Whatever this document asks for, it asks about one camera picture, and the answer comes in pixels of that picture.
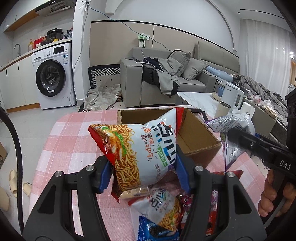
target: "white kettle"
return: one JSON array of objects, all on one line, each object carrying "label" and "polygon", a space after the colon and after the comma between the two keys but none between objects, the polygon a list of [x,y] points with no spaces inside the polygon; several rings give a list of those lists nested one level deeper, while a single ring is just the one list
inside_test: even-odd
[{"label": "white kettle", "polygon": [[[240,99],[236,106],[235,104],[237,102],[238,95],[240,95]],[[243,97],[244,97],[244,92],[241,91],[237,86],[231,83],[226,83],[223,95],[221,97],[221,101],[230,105],[229,111],[231,112],[233,109],[238,109],[241,106]]]}]

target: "range hood vent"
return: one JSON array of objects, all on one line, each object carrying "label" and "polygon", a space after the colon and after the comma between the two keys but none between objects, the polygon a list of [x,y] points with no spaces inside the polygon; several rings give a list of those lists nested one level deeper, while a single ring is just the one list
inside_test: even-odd
[{"label": "range hood vent", "polygon": [[35,9],[35,13],[48,16],[63,10],[75,7],[76,0],[51,0]]}]

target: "white curtain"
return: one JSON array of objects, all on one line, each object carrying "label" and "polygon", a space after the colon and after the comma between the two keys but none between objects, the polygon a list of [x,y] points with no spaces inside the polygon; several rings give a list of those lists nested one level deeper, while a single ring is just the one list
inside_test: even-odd
[{"label": "white curtain", "polygon": [[291,68],[289,32],[275,25],[241,19],[240,73],[268,90],[287,95]]}]

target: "white coffee table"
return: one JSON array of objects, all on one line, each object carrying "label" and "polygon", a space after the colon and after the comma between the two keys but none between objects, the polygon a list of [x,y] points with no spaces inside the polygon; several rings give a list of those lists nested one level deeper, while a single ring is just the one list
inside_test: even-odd
[{"label": "white coffee table", "polygon": [[[212,97],[211,93],[178,92],[177,96],[179,97],[179,100],[178,102],[176,102],[176,104],[192,105],[196,108],[202,109],[212,118],[215,116],[219,102]],[[234,109],[232,112],[229,112],[228,114],[231,115],[238,112],[238,109]]]}]

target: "soap bottle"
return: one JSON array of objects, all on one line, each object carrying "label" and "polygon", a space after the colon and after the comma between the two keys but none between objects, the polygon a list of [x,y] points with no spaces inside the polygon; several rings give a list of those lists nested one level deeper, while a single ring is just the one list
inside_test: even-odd
[{"label": "soap bottle", "polygon": [[30,43],[29,43],[29,51],[33,50],[33,42],[32,39],[30,39]]}]

